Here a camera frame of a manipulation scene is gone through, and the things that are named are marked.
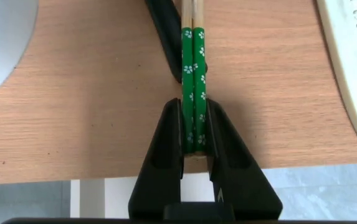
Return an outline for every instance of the gray floor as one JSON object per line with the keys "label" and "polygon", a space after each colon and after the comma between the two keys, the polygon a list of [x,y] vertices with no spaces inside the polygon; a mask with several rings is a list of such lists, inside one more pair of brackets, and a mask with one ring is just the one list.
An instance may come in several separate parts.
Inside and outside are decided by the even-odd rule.
{"label": "gray floor", "polygon": [[[357,220],[357,165],[266,169],[287,220]],[[70,182],[0,185],[0,223],[69,217]]]}
{"label": "gray floor", "polygon": [[16,217],[69,217],[70,181],[0,185],[0,223]]}

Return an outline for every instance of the green chopstick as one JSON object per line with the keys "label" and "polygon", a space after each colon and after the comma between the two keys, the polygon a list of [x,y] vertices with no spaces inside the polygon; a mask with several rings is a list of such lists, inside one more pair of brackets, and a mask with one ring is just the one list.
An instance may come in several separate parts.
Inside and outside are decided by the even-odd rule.
{"label": "green chopstick", "polygon": [[194,122],[196,154],[203,154],[206,150],[206,60],[204,47],[204,22],[203,4],[204,0],[193,0],[193,70],[194,70]]}
{"label": "green chopstick", "polygon": [[184,117],[184,153],[194,152],[194,79],[193,79],[193,35],[192,35],[192,0],[182,0],[181,38],[182,38],[182,84]]}

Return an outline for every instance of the black clamp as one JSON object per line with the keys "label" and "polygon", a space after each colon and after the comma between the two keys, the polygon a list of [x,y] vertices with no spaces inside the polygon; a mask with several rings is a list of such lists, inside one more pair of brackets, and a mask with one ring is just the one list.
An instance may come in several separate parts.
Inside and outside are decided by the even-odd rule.
{"label": "black clamp", "polygon": [[282,203],[221,106],[207,99],[207,166],[214,202],[181,202],[181,102],[166,103],[131,195],[132,220],[277,220]]}

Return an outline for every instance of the wooden desk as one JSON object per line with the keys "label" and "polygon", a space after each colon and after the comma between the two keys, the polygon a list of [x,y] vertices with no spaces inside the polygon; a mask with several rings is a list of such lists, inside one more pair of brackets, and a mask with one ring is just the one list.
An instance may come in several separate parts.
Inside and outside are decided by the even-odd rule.
{"label": "wooden desk", "polygon": [[[357,163],[313,2],[207,0],[206,32],[209,97],[260,166]],[[0,183],[137,175],[179,96],[143,1],[41,0],[0,87]]]}

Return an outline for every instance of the white flower pattern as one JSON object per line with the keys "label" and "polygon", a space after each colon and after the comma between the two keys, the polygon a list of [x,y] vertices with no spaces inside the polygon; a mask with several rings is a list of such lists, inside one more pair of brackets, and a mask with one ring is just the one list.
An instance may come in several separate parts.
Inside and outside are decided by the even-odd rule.
{"label": "white flower pattern", "polygon": [[188,134],[187,140],[188,140],[189,142],[193,143],[193,134],[192,134],[192,133],[189,133],[189,134]]}
{"label": "white flower pattern", "polygon": [[201,31],[201,32],[199,33],[199,36],[200,36],[201,39],[204,39],[204,32]]}
{"label": "white flower pattern", "polygon": [[204,47],[201,47],[199,53],[204,57]]}
{"label": "white flower pattern", "polygon": [[206,116],[204,116],[203,114],[201,114],[201,116],[199,117],[199,119],[200,119],[202,122],[205,122],[205,121],[206,121]]}
{"label": "white flower pattern", "polygon": [[192,31],[190,31],[190,30],[185,31],[185,36],[187,38],[192,38]]}
{"label": "white flower pattern", "polygon": [[198,139],[198,143],[202,144],[203,146],[206,145],[206,137],[204,134],[201,134]]}
{"label": "white flower pattern", "polygon": [[192,66],[185,65],[184,66],[184,72],[186,72],[187,74],[192,73]]}

